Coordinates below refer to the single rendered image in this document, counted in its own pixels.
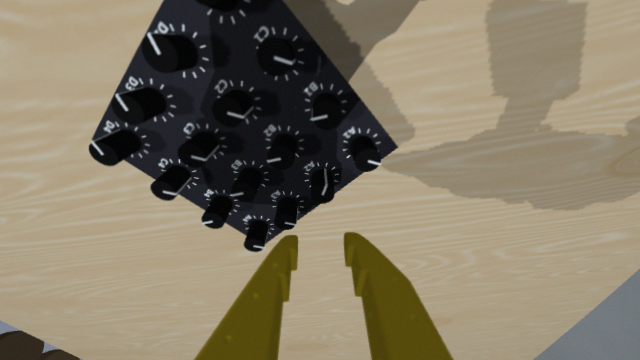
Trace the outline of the black knob box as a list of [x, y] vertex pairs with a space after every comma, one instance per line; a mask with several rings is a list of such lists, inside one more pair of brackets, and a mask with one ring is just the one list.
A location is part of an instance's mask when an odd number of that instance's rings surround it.
[[89, 152], [251, 252], [398, 148], [283, 0], [163, 0], [144, 37]]

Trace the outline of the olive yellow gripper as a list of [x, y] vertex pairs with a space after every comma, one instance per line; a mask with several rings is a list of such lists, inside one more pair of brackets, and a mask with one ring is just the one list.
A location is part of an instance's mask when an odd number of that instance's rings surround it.
[[[372, 360], [453, 360], [410, 280], [370, 241], [344, 234], [345, 266], [362, 298]], [[270, 251], [194, 360], [278, 360], [283, 302], [298, 236]]]

